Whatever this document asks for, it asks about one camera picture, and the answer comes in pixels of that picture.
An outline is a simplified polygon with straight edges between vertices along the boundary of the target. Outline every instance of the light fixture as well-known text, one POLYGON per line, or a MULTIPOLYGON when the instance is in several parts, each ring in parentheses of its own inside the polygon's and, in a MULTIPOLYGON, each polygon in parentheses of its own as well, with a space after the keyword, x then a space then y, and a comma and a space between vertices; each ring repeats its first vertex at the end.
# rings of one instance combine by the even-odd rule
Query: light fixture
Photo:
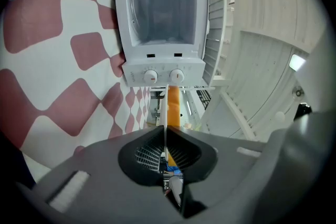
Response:
POLYGON ((289 62, 289 67, 295 71, 298 71, 305 62, 306 60, 296 54, 293 54, 289 62))
POLYGON ((191 113, 191 109, 190 109, 190 106, 189 106, 189 102, 187 101, 187 106, 188 106, 188 109, 189 109, 189 114, 190 114, 190 116, 192 115, 192 113, 191 113))

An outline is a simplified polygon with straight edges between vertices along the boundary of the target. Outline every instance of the red and white checkered surface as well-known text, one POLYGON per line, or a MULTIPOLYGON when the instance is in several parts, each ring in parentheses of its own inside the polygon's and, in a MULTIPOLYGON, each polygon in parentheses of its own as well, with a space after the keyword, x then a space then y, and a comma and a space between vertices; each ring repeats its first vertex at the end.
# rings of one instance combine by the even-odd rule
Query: red and white checkered surface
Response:
POLYGON ((114 0, 9 0, 0 17, 0 128, 53 168, 146 125, 148 87, 126 85, 114 0))

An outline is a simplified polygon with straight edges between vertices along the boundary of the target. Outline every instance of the white cylindrical object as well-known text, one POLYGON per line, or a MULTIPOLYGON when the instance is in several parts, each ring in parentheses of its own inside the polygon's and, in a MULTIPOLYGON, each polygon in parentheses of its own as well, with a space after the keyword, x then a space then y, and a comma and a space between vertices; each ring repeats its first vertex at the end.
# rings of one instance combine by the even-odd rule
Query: white cylindrical object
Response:
POLYGON ((170 73, 170 79, 174 84, 180 84, 184 80, 184 73, 181 69, 174 69, 170 73))
POLYGON ((158 73, 156 73, 154 70, 147 70, 143 79, 147 85, 153 85, 157 81, 157 75, 158 73))

